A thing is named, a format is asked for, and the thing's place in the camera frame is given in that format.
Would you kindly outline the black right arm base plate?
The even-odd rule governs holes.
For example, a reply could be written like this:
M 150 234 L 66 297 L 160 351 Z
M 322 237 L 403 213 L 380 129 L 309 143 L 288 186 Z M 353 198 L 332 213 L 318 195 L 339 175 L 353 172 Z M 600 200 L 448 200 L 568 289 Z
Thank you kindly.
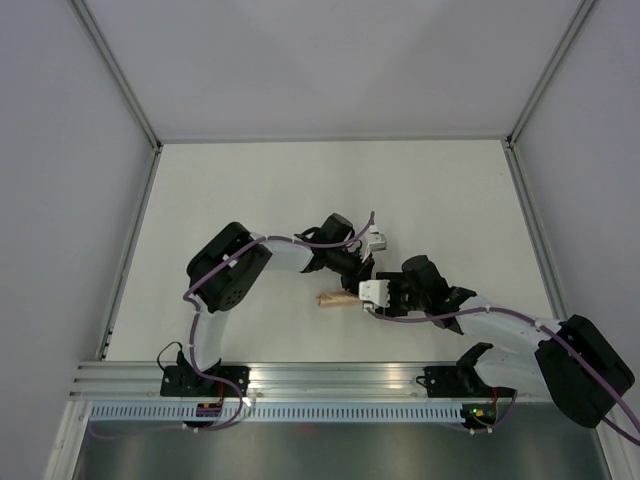
M 423 368 L 415 379 L 427 391 L 429 398 L 498 399 L 511 398 L 515 391 L 506 387 L 491 387 L 471 368 L 435 365 Z

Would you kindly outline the peach cloth napkin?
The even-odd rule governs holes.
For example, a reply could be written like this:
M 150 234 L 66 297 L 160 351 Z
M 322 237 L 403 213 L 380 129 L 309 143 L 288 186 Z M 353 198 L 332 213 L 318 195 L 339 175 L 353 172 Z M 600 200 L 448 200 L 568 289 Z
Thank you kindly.
M 317 305 L 321 308 L 360 306 L 360 298 L 346 291 L 322 293 L 316 297 Z

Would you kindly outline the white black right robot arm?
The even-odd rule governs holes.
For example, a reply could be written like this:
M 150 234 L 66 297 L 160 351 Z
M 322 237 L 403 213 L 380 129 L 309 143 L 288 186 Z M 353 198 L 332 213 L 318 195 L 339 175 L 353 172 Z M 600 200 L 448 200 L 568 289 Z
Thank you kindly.
M 367 303 L 376 318 L 431 323 L 475 344 L 455 363 L 462 397 L 496 391 L 549 398 L 574 423 L 594 428 L 622 404 L 632 370 L 587 318 L 531 317 L 449 284 L 425 255 L 378 272 Z

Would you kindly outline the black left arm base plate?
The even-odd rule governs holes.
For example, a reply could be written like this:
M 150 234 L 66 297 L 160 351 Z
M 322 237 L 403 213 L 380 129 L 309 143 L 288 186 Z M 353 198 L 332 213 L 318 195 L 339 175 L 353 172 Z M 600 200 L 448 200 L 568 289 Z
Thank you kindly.
M 205 374 L 222 378 L 226 382 L 203 378 L 196 374 L 189 364 L 167 366 L 161 381 L 160 396 L 237 398 L 238 393 L 231 383 L 236 385 L 243 395 L 246 394 L 250 383 L 250 368 L 244 365 L 219 365 L 207 370 Z

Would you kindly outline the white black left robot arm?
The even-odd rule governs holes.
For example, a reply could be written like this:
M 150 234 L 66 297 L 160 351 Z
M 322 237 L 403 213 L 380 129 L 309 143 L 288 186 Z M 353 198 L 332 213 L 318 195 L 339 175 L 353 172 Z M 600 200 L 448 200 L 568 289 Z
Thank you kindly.
M 213 367 L 222 358 L 221 343 L 229 311 L 246 297 L 265 271 L 301 274 L 328 269 L 340 276 L 342 290 L 358 293 L 359 284 L 371 278 L 374 254 L 387 247 L 385 236 L 370 218 L 357 231 L 334 213 L 322 225 L 292 237 L 252 233 L 239 222 L 224 227 L 189 262 L 189 288 L 183 300 L 191 303 L 195 317 L 190 328 L 189 366 L 184 385 L 206 396 L 218 384 Z

